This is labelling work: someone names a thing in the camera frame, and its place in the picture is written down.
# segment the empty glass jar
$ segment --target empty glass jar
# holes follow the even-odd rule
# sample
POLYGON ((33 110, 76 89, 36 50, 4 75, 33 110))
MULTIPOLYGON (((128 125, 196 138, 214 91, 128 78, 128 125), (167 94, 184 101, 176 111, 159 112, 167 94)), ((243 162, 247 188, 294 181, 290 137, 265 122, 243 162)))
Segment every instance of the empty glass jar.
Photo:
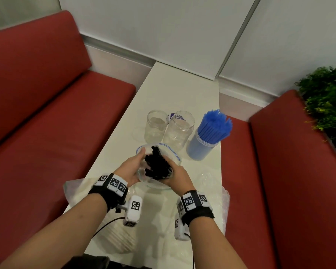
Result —
POLYGON ((164 111, 150 111, 147 115, 147 123, 144 131, 144 140, 147 143, 161 142, 168 122, 168 115, 164 111))
POLYGON ((189 112, 176 112, 168 124, 163 143, 175 151, 181 150, 194 130, 194 123, 194 117, 189 112))

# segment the red upholstered backrest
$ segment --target red upholstered backrest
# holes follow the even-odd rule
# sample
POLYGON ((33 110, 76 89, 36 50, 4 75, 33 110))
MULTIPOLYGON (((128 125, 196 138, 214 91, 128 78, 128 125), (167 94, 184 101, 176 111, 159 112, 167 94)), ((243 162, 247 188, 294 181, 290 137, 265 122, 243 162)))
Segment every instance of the red upholstered backrest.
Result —
POLYGON ((336 154, 291 90, 251 117, 282 269, 336 268, 336 154))
POLYGON ((0 30, 0 139, 90 66, 68 11, 0 30))

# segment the white table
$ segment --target white table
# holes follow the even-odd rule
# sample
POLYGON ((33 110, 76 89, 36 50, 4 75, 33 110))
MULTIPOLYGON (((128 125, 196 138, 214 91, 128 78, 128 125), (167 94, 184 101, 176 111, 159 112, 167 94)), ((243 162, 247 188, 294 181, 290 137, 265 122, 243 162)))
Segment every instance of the white table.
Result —
MULTIPOLYGON (((102 173, 115 170, 124 160, 135 155, 136 149, 145 143, 143 134, 146 117, 152 109, 160 109, 166 113, 189 111, 195 117, 196 129, 203 114, 217 108, 217 81, 156 62, 88 172, 86 184, 93 184, 102 173)), ((215 221, 222 230, 220 144, 203 161, 193 161, 188 157, 185 148, 178 154, 196 188, 206 193, 214 209, 215 221), (202 173, 210 176, 213 187, 208 183, 203 188, 197 180, 202 173)), ((133 192, 143 198, 138 225, 134 228, 124 227, 122 220, 109 224, 91 240, 85 253, 108 256, 112 261, 135 267, 144 265, 153 269, 190 269, 190 242, 174 239, 174 216, 177 212, 178 196, 173 191, 154 190, 143 183, 134 185, 130 191, 130 195, 133 192)), ((101 226, 120 216, 110 211, 101 226)))

